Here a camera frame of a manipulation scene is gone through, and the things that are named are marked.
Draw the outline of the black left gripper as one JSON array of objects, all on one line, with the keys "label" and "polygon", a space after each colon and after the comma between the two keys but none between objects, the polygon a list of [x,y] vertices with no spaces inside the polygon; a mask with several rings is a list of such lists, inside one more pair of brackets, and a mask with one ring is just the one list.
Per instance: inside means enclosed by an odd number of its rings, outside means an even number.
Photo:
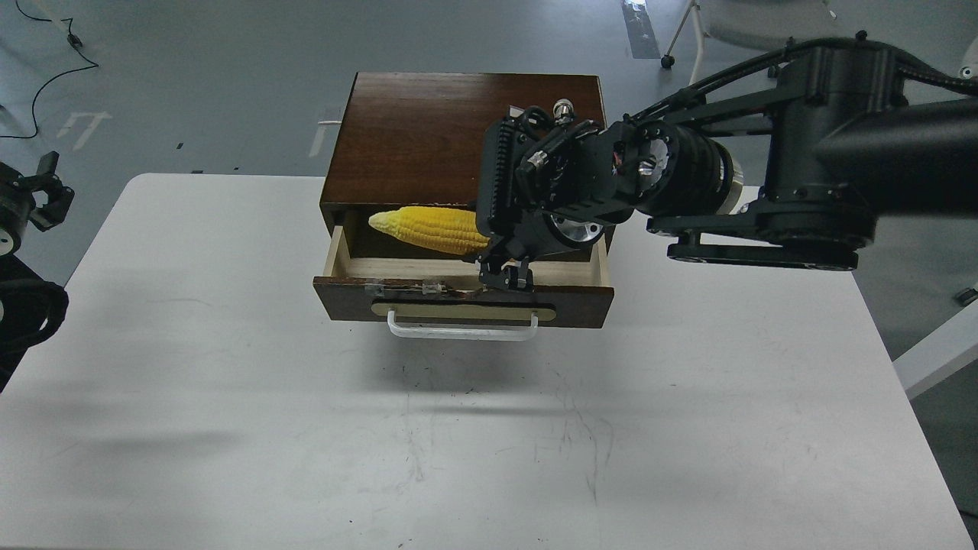
[{"label": "black left gripper", "polygon": [[[24,176],[6,163],[1,163],[1,255],[15,253],[22,245],[28,220],[41,232],[47,232],[64,222],[76,192],[63,184],[57,168],[57,152],[43,154],[36,173]],[[34,194],[46,197],[36,205]]]}]

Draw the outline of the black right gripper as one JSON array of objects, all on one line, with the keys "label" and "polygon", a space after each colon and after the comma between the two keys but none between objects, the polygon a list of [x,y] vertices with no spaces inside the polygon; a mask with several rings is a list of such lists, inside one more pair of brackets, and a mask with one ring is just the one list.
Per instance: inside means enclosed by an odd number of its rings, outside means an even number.
[{"label": "black right gripper", "polygon": [[590,248],[633,212],[632,121],[600,128],[538,105],[497,118],[484,133],[475,200],[476,229],[488,240],[476,254],[479,282],[531,293],[531,261]]}]

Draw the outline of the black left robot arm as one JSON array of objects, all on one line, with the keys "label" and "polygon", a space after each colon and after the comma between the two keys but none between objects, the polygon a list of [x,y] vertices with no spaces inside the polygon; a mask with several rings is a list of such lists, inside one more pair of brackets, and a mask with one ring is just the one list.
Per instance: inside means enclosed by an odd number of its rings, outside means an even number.
[{"label": "black left robot arm", "polygon": [[66,219],[76,193],[58,177],[60,155],[40,157],[35,174],[2,164],[1,174],[1,387],[7,387],[25,352],[55,335],[66,318],[66,289],[45,280],[15,253],[29,224],[41,232]]}]

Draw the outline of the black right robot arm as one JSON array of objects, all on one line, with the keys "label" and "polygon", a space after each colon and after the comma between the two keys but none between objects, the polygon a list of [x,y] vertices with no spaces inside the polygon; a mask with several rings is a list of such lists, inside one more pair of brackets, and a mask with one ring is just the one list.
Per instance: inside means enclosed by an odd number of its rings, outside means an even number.
[{"label": "black right robot arm", "polygon": [[478,278],[531,292],[532,261],[633,213],[671,260],[850,271],[884,215],[976,215],[976,81],[827,37],[763,53],[599,128],[556,105],[484,136]]}]

